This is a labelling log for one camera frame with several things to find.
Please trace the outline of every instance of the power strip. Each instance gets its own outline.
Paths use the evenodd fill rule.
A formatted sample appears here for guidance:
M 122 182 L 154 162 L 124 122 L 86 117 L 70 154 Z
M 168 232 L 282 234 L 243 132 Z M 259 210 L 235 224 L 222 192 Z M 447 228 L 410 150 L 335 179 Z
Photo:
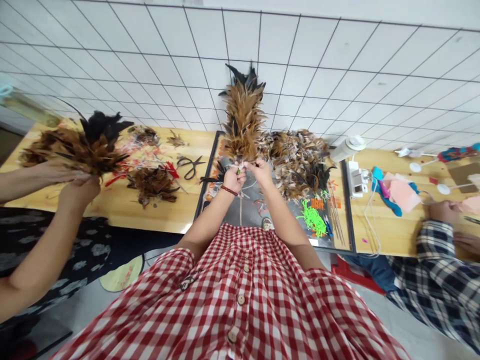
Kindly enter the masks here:
M 356 161 L 348 161 L 346 163 L 348 189 L 352 199 L 362 198 L 364 193 L 369 192 L 369 171 L 359 168 Z

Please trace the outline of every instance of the red bracelet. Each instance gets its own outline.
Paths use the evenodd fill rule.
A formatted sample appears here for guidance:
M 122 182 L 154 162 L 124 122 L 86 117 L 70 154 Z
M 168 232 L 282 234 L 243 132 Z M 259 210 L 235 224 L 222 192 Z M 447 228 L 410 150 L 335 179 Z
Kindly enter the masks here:
M 235 195 L 235 196 L 238 196 L 238 195 L 239 195 L 238 192 L 235 192 L 235 191 L 233 191 L 233 190 L 230 190 L 228 187 L 223 186 L 223 185 L 220 186 L 220 189 L 226 190 L 226 191 L 228 191 L 230 194 L 233 194 L 233 195 Z

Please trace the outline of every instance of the plaid shirt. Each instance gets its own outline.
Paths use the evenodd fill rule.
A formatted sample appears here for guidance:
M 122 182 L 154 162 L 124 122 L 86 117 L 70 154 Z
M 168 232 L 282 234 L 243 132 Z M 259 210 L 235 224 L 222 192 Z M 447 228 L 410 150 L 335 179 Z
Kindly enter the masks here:
M 453 239 L 449 223 L 424 221 L 418 259 L 388 257 L 400 289 L 386 297 L 480 355 L 480 265 L 456 259 Z
M 162 254 L 54 359 L 408 359 L 341 278 L 273 230 L 224 224 L 197 264 Z

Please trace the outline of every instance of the green string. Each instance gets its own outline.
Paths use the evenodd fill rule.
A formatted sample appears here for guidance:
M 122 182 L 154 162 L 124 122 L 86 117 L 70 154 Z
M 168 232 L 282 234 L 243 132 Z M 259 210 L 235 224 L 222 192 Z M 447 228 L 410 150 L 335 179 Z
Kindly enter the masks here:
M 303 216 L 297 216 L 296 218 L 302 218 L 307 229 L 315 230 L 315 232 L 320 234 L 320 236 L 325 235 L 327 233 L 327 226 L 325 225 L 322 217 L 319 215 L 317 209 L 307 206 L 308 200 L 302 200 L 301 203 L 303 205 L 303 211 L 301 212 Z

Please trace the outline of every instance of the white bottle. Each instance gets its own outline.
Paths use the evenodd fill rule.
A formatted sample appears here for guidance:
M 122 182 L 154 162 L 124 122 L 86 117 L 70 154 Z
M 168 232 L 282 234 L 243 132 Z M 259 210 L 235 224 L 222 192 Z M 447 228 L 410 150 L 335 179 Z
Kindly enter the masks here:
M 330 151 L 330 159 L 335 163 L 341 162 L 362 151 L 365 147 L 365 141 L 360 135 L 348 137 L 339 146 Z

